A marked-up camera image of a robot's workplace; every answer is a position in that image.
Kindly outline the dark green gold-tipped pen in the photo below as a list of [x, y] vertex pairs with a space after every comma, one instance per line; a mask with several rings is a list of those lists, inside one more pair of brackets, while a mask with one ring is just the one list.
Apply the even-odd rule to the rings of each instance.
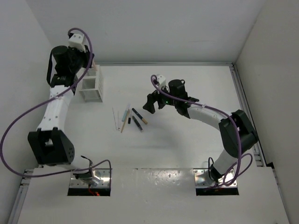
[[141, 119], [144, 124], [148, 124], [146, 119], [135, 108], [132, 108], [132, 111], [138, 116], [139, 119]]

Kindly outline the pink makeup pencil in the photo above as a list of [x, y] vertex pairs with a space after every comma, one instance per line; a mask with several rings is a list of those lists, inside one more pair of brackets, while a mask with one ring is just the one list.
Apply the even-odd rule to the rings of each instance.
[[94, 61], [94, 60], [92, 60], [92, 67], [93, 67], [93, 69], [94, 69], [95, 71], [97, 71], [97, 66], [96, 66], [96, 64], [95, 64], [95, 61]]

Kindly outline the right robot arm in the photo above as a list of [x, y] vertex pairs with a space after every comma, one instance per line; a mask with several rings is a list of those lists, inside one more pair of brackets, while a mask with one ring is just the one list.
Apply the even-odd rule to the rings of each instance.
[[224, 149], [218, 159], [209, 165], [207, 180], [217, 183], [233, 167], [236, 167], [235, 176], [241, 175], [241, 159], [259, 141], [247, 114], [243, 110], [224, 112], [200, 104], [197, 98], [188, 96], [183, 79], [174, 79], [168, 83], [164, 76], [152, 75], [150, 79], [155, 91], [147, 95], [143, 109], [154, 114], [155, 103], [159, 109], [166, 105], [173, 106], [181, 116], [201, 121], [220, 132]]

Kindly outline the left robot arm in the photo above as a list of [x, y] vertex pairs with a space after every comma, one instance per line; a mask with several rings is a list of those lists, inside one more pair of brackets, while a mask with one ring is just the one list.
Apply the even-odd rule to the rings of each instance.
[[77, 157], [72, 142], [64, 133], [64, 124], [70, 102], [75, 95], [77, 73], [81, 68], [89, 69], [90, 51], [85, 45], [76, 47], [57, 46], [50, 53], [47, 82], [50, 86], [50, 99], [43, 119], [36, 131], [29, 132], [28, 142], [38, 164], [61, 166], [72, 169], [76, 179], [92, 185], [95, 170], [92, 161], [84, 156]]

